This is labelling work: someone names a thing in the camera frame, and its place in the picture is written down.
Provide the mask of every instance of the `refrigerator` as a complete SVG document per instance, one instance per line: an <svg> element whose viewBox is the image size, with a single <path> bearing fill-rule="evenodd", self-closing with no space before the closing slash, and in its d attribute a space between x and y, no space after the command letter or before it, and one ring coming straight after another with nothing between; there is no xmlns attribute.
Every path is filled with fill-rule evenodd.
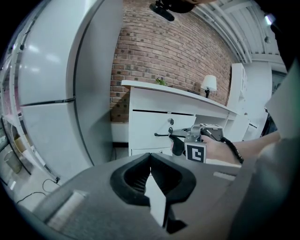
<svg viewBox="0 0 300 240"><path fill-rule="evenodd" d="M110 80L122 0L52 0L27 33L18 76L27 133L68 180L110 161Z"/></svg>

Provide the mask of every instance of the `freezer door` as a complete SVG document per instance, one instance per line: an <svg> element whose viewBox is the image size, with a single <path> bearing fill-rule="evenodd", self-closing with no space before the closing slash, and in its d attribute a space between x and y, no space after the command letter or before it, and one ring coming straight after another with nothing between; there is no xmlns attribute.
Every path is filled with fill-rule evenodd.
<svg viewBox="0 0 300 240"><path fill-rule="evenodd" d="M50 170L68 180L92 166L76 123L74 103L21 107L33 145Z"/></svg>

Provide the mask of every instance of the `desk drawer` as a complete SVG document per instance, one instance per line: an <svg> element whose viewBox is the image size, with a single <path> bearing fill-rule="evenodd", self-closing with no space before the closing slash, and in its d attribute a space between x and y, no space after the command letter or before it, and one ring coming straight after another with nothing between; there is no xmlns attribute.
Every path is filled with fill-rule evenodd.
<svg viewBox="0 0 300 240"><path fill-rule="evenodd" d="M171 125L168 119L172 118L174 124ZM160 135L169 134L169 127L174 130L190 128L196 117L189 115L177 115L155 112L132 112L129 121L129 147L131 149L158 149L167 148L172 144L172 140L165 137L156 137L154 133Z"/></svg>
<svg viewBox="0 0 300 240"><path fill-rule="evenodd" d="M211 103L168 92L133 88L130 92L133 110L199 114L226 119L229 111Z"/></svg>

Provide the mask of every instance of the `white wall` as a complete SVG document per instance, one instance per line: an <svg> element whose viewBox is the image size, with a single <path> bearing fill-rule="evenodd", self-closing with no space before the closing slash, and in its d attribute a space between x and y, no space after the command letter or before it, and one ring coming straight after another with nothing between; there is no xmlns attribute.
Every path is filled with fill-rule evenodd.
<svg viewBox="0 0 300 240"><path fill-rule="evenodd" d="M258 138L266 123L268 114L264 107L272 95L272 69L268 62L253 61L244 65L247 74L245 111L250 123L257 126L252 138Z"/></svg>
<svg viewBox="0 0 300 240"><path fill-rule="evenodd" d="M112 141L114 143L128 142L128 123L112 122Z"/></svg>

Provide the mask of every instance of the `drawer knob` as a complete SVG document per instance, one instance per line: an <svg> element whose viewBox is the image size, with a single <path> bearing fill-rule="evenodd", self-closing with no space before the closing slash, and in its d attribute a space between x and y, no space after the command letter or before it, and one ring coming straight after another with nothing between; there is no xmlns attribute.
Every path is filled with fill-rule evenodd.
<svg viewBox="0 0 300 240"><path fill-rule="evenodd" d="M168 122L169 122L171 125L173 125L173 124L174 124L173 118L169 118L169 119L168 119Z"/></svg>

